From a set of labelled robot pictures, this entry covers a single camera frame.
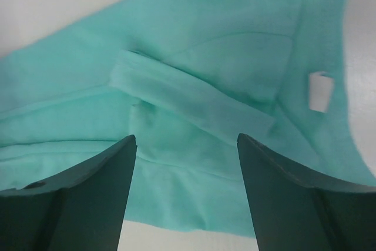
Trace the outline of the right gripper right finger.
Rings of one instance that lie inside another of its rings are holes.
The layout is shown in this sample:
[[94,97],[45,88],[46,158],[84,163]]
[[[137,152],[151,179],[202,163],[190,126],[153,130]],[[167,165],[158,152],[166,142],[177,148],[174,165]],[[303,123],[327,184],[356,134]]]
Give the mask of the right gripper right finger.
[[260,250],[375,249],[375,187],[310,169],[245,134],[237,148]]

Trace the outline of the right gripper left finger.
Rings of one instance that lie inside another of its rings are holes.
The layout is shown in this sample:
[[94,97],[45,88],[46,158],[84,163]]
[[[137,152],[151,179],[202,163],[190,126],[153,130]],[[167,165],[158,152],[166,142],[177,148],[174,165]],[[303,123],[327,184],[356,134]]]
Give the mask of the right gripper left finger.
[[136,150],[130,135],[56,175],[1,191],[1,250],[117,250]]

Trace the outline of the teal t shirt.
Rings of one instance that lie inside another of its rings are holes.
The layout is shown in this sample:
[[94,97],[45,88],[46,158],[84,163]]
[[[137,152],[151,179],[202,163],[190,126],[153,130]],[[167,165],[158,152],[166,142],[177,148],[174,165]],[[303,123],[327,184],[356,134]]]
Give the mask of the teal t shirt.
[[125,218],[253,236],[240,133],[375,177],[348,125],[346,0],[121,0],[1,59],[1,189],[134,135]]

